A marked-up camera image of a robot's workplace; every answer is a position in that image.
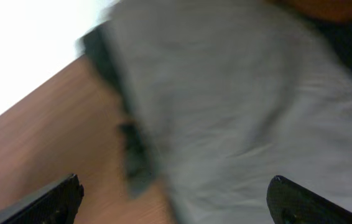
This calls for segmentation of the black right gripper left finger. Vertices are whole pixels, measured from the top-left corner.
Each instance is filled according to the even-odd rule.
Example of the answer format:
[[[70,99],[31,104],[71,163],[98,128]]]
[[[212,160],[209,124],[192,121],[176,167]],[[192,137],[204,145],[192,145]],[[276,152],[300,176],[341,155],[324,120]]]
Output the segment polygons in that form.
[[[78,176],[70,174],[0,210],[0,224],[73,224],[83,196]]]

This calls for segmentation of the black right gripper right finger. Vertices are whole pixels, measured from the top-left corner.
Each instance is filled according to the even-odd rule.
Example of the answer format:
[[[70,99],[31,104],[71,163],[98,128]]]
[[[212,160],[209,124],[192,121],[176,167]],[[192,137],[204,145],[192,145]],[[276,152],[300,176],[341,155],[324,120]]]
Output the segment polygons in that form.
[[[352,212],[281,175],[270,181],[266,202],[275,224],[352,224]]]

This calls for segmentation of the grey shorts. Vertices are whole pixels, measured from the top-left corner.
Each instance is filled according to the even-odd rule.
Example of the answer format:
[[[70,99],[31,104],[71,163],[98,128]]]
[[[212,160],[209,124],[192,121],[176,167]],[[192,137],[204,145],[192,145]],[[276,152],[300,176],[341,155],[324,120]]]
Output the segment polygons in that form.
[[[352,212],[352,1],[118,1],[81,42],[132,197],[160,179],[178,223],[274,223],[281,175]]]

